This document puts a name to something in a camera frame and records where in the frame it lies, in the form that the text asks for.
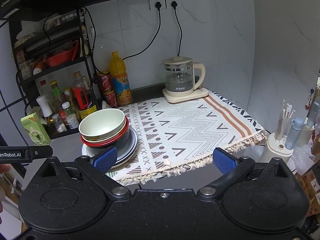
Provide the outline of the person's left hand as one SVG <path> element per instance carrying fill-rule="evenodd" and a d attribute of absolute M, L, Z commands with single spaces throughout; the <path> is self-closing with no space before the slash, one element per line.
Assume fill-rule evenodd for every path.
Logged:
<path fill-rule="evenodd" d="M 3 212 L 3 202 L 5 201 L 5 197 L 8 193 L 8 182 L 3 178 L 3 174 L 10 171 L 10 165 L 9 164 L 1 164 L 1 200 L 0 200 L 0 213 Z"/>

